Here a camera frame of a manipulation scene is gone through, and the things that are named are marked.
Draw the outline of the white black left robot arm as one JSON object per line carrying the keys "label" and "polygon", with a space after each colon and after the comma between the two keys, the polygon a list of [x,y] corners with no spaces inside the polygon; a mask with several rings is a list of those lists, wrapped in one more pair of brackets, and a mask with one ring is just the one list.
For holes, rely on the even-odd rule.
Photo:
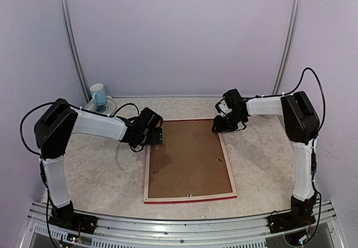
{"label": "white black left robot arm", "polygon": [[34,125],[37,150],[31,149],[27,143],[24,146],[39,157],[41,177],[48,192],[49,203],[56,211],[57,220],[66,228],[73,228],[78,223],[64,173],[64,155],[72,135],[112,139],[128,144],[133,152],[163,142],[163,118],[148,107],[127,119],[116,114],[89,111],[71,105],[62,98],[39,105],[25,114],[19,127],[22,141],[25,140],[22,132],[25,120],[42,107],[47,107],[47,110]]}

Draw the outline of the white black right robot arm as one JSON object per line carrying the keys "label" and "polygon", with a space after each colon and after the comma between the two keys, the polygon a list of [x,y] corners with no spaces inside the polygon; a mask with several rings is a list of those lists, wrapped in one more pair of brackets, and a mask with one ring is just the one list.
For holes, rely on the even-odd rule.
{"label": "white black right robot arm", "polygon": [[218,115],[211,128],[213,133],[239,131],[239,124],[246,128],[250,116],[274,115],[283,119],[295,157],[295,186],[286,223],[292,228],[299,227],[307,220],[308,212],[319,194],[314,184],[317,172],[316,146],[324,122],[307,94],[294,88],[279,95],[242,97],[237,89],[231,89],[215,104],[215,108]]}

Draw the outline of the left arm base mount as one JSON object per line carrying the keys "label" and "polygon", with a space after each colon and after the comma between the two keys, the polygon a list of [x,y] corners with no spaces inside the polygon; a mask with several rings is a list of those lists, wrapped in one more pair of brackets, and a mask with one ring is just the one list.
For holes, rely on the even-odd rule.
{"label": "left arm base mount", "polygon": [[90,235],[94,234],[97,221],[96,216],[75,212],[72,202],[61,208],[54,207],[49,218],[50,225]]}

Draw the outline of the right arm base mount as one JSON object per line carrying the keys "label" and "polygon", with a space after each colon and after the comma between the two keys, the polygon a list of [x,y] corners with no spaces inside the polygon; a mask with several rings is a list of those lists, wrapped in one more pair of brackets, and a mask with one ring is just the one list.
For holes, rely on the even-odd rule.
{"label": "right arm base mount", "polygon": [[317,201],[317,194],[301,201],[294,196],[290,199],[290,211],[286,213],[272,213],[268,216],[270,233],[279,233],[305,227],[316,222],[313,207]]}

